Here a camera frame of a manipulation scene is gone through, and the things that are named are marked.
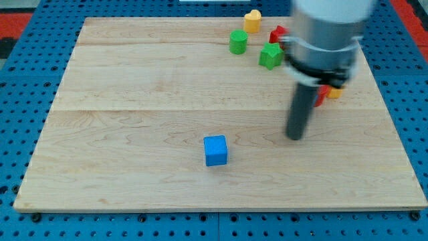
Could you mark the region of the yellow block behind arm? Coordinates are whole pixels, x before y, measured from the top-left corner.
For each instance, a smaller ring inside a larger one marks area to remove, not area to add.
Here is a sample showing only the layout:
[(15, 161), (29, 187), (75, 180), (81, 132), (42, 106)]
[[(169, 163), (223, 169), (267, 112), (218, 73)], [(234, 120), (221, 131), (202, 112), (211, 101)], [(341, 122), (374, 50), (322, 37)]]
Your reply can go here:
[(327, 98), (340, 98), (343, 94), (344, 89), (343, 88), (334, 88), (329, 87), (329, 91), (326, 95)]

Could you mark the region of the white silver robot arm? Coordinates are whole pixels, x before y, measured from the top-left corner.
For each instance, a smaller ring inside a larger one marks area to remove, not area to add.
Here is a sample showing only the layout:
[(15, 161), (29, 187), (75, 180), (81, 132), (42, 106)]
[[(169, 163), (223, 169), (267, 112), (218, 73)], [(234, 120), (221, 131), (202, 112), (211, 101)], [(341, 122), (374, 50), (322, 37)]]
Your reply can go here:
[(375, 0), (292, 1), (290, 33), (282, 38), (286, 71), (297, 84), (340, 88), (358, 68), (358, 41)]

